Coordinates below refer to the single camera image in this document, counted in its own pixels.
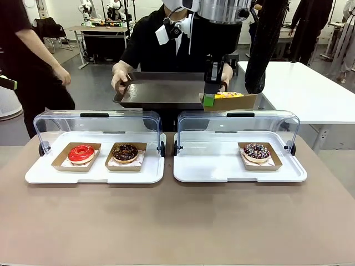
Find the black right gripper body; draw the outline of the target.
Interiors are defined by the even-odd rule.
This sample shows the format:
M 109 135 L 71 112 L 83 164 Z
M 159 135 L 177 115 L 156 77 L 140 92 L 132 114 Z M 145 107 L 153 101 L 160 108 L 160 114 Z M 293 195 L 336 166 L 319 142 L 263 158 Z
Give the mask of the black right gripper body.
M 205 60 L 205 82 L 221 81 L 225 57 L 238 45 L 242 23 L 221 24 L 211 21 L 195 22 L 195 54 Z

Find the yellow glazed donut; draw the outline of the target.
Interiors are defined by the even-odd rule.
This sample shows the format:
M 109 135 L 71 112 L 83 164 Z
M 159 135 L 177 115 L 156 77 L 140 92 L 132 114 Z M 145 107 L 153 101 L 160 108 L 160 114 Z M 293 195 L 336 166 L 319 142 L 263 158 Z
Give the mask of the yellow glazed donut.
M 214 99 L 227 99 L 227 98 L 239 98 L 243 97 L 244 95 L 242 93 L 237 93 L 237 92 L 228 92 L 228 91 L 223 91 L 223 92 L 218 92 L 215 94 Z

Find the cardboard box of yellow donut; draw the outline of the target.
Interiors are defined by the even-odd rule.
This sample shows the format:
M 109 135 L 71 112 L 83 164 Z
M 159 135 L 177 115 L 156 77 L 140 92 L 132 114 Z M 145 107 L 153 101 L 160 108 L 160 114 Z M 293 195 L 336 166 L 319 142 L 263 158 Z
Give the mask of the cardboard box of yellow donut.
M 214 105 L 212 107 L 203 106 L 203 93 L 199 94 L 200 102 L 205 111 L 229 111 L 237 109 L 253 109 L 256 97 L 255 94 L 243 94 L 243 97 L 239 98 L 227 98 L 227 99 L 214 99 Z

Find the dark brown serving tray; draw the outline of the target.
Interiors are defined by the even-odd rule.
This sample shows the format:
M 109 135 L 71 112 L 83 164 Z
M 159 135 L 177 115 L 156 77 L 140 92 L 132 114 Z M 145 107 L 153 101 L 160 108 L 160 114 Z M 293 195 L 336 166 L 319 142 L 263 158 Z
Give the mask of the dark brown serving tray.
M 201 110 L 203 73 L 130 72 L 113 102 L 124 108 Z

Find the paper liner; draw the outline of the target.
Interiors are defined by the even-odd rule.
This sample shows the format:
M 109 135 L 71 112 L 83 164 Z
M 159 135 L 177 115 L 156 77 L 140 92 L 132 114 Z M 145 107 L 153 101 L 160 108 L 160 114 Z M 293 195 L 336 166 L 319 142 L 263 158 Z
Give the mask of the paper liner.
M 89 161 L 85 161 L 84 163 L 72 163 L 69 158 L 67 157 L 61 164 L 61 167 L 87 167 L 90 163 L 95 160 L 95 156 L 98 150 L 94 151 L 94 155 L 91 157 Z
M 110 166 L 110 167 L 140 167 L 143 163 L 144 155 L 145 155 L 144 150 L 138 150 L 138 156 L 133 162 L 118 163 L 113 159 L 112 154 L 111 154 L 109 156 L 109 161 L 107 162 L 107 166 Z
M 244 150 L 240 149 L 240 154 L 242 156 L 242 160 L 244 161 L 246 166 L 262 166 L 262 167 L 266 167 L 266 166 L 275 166 L 275 163 L 272 159 L 271 156 L 268 157 L 268 160 L 263 161 L 263 162 L 253 162 L 247 159 L 247 157 L 245 156 Z

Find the person's right forearm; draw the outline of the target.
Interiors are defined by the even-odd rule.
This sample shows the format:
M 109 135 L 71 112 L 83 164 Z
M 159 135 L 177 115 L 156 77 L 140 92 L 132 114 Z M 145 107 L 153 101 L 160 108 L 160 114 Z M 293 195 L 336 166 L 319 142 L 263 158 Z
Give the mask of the person's right forearm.
M 119 71 L 122 71 L 123 73 L 127 74 L 128 72 L 132 71 L 133 67 L 129 64 L 127 64 L 125 61 L 120 60 L 116 64 L 113 65 L 112 67 L 112 73 L 116 74 Z

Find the passer-by forearm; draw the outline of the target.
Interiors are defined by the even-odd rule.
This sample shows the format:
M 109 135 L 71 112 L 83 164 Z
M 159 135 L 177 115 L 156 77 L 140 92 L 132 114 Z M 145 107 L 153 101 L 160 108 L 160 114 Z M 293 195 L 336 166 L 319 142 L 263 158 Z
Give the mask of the passer-by forearm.
M 31 50 L 37 57 L 49 64 L 55 71 L 61 69 L 61 65 L 45 47 L 37 34 L 32 29 L 22 29 L 16 32 L 16 36 Z

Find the person in black top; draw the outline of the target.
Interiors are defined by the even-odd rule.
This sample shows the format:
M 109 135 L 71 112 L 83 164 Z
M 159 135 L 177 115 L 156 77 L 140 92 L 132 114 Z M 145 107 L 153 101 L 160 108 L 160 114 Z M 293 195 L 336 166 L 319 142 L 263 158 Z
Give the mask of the person in black top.
M 192 52 L 189 55 L 189 38 L 186 34 L 159 45 L 155 31 L 163 25 L 163 20 L 171 14 L 171 19 L 179 21 L 189 14 L 179 7 L 179 0 L 162 0 L 163 5 L 148 16 L 142 17 L 134 26 L 130 41 L 120 60 L 140 67 L 145 72 L 203 73 L 205 60 Z

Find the paper liner under chocolate donut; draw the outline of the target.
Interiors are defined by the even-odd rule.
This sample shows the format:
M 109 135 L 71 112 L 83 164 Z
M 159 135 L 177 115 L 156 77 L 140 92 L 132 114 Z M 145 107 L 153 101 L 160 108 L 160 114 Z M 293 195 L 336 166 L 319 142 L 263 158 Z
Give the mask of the paper liner under chocolate donut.
M 109 156 L 109 161 L 107 162 L 107 166 L 110 166 L 110 167 L 140 167 L 143 163 L 144 155 L 145 155 L 144 150 L 138 150 L 138 156 L 133 162 L 118 163 L 113 159 L 112 154 L 111 154 Z

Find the cardboard box of red donut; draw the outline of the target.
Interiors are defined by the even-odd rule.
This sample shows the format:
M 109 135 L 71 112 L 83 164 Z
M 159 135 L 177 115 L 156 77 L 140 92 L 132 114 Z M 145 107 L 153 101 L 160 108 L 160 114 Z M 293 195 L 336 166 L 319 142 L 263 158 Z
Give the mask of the cardboard box of red donut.
M 88 146 L 93 147 L 95 150 L 98 150 L 98 152 L 95 156 L 95 160 L 97 159 L 97 157 L 100 153 L 101 144 L 99 144 L 99 143 L 70 142 L 61 151 L 61 153 L 54 159 L 54 161 L 52 162 L 52 166 L 56 170 L 62 171 L 62 172 L 85 172 L 85 173 L 89 172 L 89 170 L 93 166 L 95 160 L 92 163 L 90 163 L 87 167 L 61 167 L 62 162 L 68 157 L 70 150 L 76 146 L 79 146 L 79 145 L 88 145 Z

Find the red glazed donut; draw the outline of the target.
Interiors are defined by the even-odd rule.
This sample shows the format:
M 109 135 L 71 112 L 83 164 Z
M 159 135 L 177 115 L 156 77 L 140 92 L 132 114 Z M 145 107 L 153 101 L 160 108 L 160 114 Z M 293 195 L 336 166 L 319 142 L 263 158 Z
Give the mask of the red glazed donut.
M 68 160 L 76 165 L 87 163 L 93 159 L 95 149 L 88 145 L 79 145 L 70 150 Z

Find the paper liner under red donut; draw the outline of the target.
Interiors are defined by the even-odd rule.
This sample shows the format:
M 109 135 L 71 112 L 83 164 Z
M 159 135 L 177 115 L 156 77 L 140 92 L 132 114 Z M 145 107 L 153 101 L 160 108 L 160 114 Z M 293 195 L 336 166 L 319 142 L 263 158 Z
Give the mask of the paper liner under red donut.
M 69 158 L 67 157 L 61 164 L 61 167 L 87 167 L 90 163 L 95 160 L 95 156 L 98 150 L 94 151 L 94 155 L 91 157 L 89 161 L 85 161 L 84 163 L 72 163 Z

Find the chocolate sprinkled donut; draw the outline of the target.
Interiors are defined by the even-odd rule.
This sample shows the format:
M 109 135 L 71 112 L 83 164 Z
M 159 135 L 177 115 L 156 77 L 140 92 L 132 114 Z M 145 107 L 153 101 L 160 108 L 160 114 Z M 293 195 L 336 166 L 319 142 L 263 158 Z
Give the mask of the chocolate sprinkled donut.
M 138 149 L 130 144 L 119 145 L 112 152 L 113 159 L 118 163 L 131 163 L 137 156 Z

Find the cardboard box of chocolate donut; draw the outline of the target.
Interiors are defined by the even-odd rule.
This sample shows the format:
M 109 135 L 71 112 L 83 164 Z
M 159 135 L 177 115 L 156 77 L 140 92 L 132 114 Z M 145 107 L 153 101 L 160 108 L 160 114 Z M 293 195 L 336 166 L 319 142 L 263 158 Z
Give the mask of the cardboard box of chocolate donut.
M 105 166 L 107 167 L 107 169 L 109 171 L 140 171 L 141 167 L 110 167 L 107 166 L 107 162 L 109 161 L 109 156 L 112 154 L 113 150 L 122 144 L 130 144 L 130 145 L 134 145 L 138 150 L 144 150 L 146 151 L 146 147 L 147 147 L 147 143 L 143 143 L 143 142 L 115 142 L 109 152 L 108 157 L 106 158 L 106 162 L 105 162 Z

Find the person's left hand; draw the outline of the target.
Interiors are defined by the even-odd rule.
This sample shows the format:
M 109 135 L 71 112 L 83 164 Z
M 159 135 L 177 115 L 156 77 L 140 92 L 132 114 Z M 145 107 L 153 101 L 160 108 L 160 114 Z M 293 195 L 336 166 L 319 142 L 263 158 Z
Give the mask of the person's left hand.
M 226 92 L 228 91 L 229 83 L 231 80 L 232 76 L 223 73 L 221 76 L 221 86 L 219 88 L 219 92 Z

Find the passer-by hand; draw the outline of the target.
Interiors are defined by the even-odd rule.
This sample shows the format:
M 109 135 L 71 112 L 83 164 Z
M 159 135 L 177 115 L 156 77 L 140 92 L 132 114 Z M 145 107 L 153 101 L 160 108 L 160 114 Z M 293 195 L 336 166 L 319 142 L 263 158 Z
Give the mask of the passer-by hand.
M 53 68 L 55 75 L 62 81 L 64 86 L 69 85 L 71 83 L 71 76 L 70 74 L 61 66 L 57 66 Z

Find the person's right hand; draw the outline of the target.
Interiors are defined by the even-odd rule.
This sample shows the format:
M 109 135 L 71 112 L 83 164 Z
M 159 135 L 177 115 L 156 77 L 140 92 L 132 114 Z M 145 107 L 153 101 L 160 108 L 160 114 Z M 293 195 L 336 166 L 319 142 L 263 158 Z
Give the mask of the person's right hand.
M 111 80 L 111 85 L 113 87 L 113 89 L 123 95 L 125 90 L 126 90 L 126 85 L 125 83 L 128 81 L 127 78 L 127 71 L 126 70 L 115 70 L 113 72 L 113 78 Z

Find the grey plastic stool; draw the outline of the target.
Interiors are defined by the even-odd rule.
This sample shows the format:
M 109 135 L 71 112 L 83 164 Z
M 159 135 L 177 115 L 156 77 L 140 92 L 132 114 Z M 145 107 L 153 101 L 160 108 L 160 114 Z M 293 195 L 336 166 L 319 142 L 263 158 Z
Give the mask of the grey plastic stool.
M 238 67 L 238 62 L 239 62 L 239 53 L 232 53 L 228 55 L 229 58 L 229 65 L 233 69 L 234 76 L 238 76 L 239 74 L 239 67 Z

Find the passer-by in black shirt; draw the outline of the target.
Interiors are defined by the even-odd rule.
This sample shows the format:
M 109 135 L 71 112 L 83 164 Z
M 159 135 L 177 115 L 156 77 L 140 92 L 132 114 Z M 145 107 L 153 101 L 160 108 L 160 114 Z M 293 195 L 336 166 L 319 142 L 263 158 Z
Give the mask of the passer-by in black shirt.
M 17 82 L 15 94 L 24 111 L 28 135 L 34 137 L 37 115 L 45 109 L 73 110 L 75 103 L 53 68 L 16 36 L 22 29 L 32 29 L 23 1 L 0 0 L 0 64 L 4 75 Z

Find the clear display lid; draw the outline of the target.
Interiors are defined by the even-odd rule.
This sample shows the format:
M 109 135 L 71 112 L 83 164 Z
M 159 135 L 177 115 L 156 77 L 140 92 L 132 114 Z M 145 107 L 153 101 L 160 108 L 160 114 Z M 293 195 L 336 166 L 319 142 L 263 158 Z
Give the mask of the clear display lid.
M 193 141 L 201 139 L 204 132 L 273 132 L 281 137 L 283 149 L 294 156 L 299 128 L 299 118 L 285 110 L 184 111 L 177 119 L 174 154 L 183 150 L 183 142 L 188 142 L 187 137 L 183 136 L 185 132 L 197 134 Z
M 165 157 L 161 120 L 153 111 L 45 111 L 33 121 L 39 154 L 54 155 L 70 142 L 112 145 L 141 142 L 153 155 Z

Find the black jacket on chair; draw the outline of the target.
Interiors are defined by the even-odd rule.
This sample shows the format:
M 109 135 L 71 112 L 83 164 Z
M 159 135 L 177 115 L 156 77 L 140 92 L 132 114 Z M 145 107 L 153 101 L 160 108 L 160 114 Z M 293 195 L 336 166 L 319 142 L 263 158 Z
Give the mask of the black jacket on chair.
M 35 19 L 33 22 L 33 30 L 39 36 L 42 43 L 45 43 L 45 38 L 67 38 L 64 28 L 60 24 L 57 24 L 52 17 Z

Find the white display tray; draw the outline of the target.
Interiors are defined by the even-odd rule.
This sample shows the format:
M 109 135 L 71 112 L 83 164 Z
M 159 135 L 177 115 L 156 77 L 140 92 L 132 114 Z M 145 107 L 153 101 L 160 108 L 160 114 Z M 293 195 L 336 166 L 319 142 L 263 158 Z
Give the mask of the white display tray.
M 175 136 L 174 177 L 181 182 L 303 182 L 307 172 L 270 131 L 181 132 Z M 248 170 L 241 151 L 248 143 L 270 144 L 282 165 L 277 170 Z
M 108 183 L 108 184 L 144 184 L 156 183 L 164 173 L 164 158 L 160 156 L 158 134 L 151 132 L 127 132 L 109 134 L 90 131 L 46 132 L 44 138 L 49 142 L 50 151 L 40 157 L 25 174 L 28 183 L 33 184 L 71 184 L 71 183 Z M 69 143 L 101 144 L 100 153 L 88 172 L 59 171 L 52 163 Z M 116 142 L 146 143 L 146 153 L 139 171 L 111 171 L 105 166 L 109 152 Z

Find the grey background workbench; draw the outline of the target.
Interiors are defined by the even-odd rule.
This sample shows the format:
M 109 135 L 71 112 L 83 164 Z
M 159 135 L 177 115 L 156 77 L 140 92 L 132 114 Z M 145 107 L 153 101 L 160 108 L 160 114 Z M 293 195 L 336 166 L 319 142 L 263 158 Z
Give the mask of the grey background workbench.
M 275 53 L 279 58 L 283 56 L 287 44 L 290 44 L 292 42 L 293 35 L 289 35 L 289 32 L 290 29 L 285 27 L 282 27 L 280 30 L 280 35 L 275 49 Z

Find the large white table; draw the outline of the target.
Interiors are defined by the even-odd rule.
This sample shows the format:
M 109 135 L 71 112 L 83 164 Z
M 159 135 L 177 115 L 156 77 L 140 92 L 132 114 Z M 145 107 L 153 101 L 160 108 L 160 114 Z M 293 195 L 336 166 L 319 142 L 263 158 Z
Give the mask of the large white table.
M 315 153 L 332 125 L 355 125 L 355 94 L 301 63 L 268 64 L 260 107 L 266 105 L 292 112 L 301 124 L 319 125 Z

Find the bystander in black clothes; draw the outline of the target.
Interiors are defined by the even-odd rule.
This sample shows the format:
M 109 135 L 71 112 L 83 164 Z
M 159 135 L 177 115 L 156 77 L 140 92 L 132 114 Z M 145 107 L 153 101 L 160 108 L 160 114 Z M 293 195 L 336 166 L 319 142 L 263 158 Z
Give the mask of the bystander in black clothes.
M 317 38 L 327 24 L 333 0 L 300 0 L 289 35 L 294 35 L 289 60 L 308 65 Z

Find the black cabinet under workbench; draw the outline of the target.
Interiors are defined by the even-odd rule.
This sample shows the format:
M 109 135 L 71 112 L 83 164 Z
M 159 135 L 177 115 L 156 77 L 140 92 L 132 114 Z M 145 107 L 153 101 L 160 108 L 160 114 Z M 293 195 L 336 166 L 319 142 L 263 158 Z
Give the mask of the black cabinet under workbench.
M 125 50 L 123 35 L 84 35 L 84 55 L 94 61 L 118 62 Z

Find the background steel-leg workbench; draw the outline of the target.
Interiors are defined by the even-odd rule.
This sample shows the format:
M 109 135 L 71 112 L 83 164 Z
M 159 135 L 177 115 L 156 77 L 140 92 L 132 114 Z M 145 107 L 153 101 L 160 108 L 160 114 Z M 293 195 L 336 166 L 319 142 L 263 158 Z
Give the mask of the background steel-leg workbench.
M 87 26 L 72 26 L 66 29 L 67 31 L 73 32 L 75 35 L 75 40 L 79 49 L 79 55 L 81 59 L 79 69 L 83 69 L 90 63 L 100 64 L 100 63 L 116 63 L 111 60 L 107 61 L 94 61 L 93 59 L 87 58 L 84 55 L 85 43 L 84 43 L 84 35 L 123 35 L 125 39 L 125 47 L 127 45 L 127 38 L 129 36 L 129 31 L 125 27 L 87 27 Z

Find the background robot with black stand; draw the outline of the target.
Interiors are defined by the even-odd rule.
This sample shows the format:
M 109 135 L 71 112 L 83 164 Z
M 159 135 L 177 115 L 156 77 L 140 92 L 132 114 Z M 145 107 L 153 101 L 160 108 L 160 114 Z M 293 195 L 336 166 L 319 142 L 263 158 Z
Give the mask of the background robot with black stand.
M 120 0 L 110 0 L 107 7 L 107 15 L 110 21 L 124 21 L 126 19 L 125 14 L 121 11 L 123 7 Z

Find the bystander in beige coat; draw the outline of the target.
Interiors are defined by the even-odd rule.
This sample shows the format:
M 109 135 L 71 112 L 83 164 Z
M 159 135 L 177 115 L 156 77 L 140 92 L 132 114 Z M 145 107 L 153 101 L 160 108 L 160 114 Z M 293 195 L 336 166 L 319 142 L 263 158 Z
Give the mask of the bystander in beige coat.
M 331 75 L 340 83 L 346 82 L 355 62 L 355 0 L 346 1 L 343 15 L 346 21 L 331 65 Z

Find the metal frame chair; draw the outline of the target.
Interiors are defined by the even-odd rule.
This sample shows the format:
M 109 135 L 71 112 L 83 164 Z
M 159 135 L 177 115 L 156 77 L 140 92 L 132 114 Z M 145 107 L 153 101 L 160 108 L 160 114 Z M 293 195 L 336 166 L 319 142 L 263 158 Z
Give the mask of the metal frame chair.
M 44 44 L 47 46 L 47 48 L 52 54 L 55 54 L 57 49 L 59 48 L 71 52 L 73 51 L 74 48 L 66 37 L 59 37 L 59 38 L 44 37 Z

